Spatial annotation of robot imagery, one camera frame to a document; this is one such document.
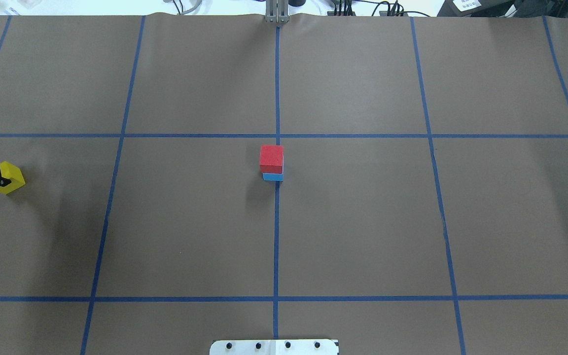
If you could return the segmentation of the red wooden cube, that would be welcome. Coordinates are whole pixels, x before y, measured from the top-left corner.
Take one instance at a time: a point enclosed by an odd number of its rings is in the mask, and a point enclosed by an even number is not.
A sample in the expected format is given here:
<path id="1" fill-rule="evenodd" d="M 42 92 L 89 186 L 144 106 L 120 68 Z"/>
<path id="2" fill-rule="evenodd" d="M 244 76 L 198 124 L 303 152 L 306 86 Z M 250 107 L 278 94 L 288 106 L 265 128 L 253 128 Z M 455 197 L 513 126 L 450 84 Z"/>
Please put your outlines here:
<path id="1" fill-rule="evenodd" d="M 259 168 L 263 174 L 282 175 L 284 173 L 284 147 L 279 144 L 262 144 Z"/>

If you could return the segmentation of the blue wooden cube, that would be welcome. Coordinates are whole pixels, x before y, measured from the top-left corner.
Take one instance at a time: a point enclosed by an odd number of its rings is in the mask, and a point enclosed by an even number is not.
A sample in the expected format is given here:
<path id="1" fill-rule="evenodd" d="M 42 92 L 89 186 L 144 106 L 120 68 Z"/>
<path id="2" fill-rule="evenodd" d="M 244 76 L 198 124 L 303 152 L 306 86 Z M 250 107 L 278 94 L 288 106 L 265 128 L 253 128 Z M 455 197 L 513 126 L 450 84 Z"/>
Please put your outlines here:
<path id="1" fill-rule="evenodd" d="M 266 181 L 283 181 L 284 174 L 277 174 L 277 173 L 262 173 L 262 179 Z"/>

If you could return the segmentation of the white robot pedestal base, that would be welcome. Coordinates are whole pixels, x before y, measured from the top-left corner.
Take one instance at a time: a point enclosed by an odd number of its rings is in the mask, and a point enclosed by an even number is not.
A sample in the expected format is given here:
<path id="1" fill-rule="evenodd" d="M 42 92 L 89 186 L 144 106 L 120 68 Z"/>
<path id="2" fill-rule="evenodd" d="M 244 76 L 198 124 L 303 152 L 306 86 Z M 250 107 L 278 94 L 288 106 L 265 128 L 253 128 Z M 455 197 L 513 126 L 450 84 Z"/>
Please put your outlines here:
<path id="1" fill-rule="evenodd" d="M 338 341 L 331 339 L 264 339 L 215 341 L 210 355 L 338 355 Z"/>

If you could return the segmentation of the aluminium frame post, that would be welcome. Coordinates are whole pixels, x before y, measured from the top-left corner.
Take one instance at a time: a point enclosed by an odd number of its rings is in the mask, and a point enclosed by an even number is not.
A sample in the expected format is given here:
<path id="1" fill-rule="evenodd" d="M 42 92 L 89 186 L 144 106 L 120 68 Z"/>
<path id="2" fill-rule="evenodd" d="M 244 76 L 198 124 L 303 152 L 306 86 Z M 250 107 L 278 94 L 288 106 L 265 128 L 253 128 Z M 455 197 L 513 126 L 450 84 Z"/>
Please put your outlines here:
<path id="1" fill-rule="evenodd" d="M 265 22 L 281 25 L 290 20 L 288 0 L 264 0 Z"/>

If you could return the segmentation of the yellow wooden cube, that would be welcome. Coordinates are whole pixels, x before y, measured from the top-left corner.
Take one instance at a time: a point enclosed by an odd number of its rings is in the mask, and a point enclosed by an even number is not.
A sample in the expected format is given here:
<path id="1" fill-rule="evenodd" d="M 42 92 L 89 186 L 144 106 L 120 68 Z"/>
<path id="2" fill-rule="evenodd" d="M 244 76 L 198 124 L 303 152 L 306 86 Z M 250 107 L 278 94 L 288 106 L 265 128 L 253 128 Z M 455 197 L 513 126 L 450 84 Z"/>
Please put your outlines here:
<path id="1" fill-rule="evenodd" d="M 25 186 L 25 178 L 23 177 L 20 168 L 7 161 L 0 162 L 0 167 L 2 168 L 2 175 L 11 180 L 11 184 L 9 186 L 0 188 L 1 194 L 9 195 L 9 193 Z"/>

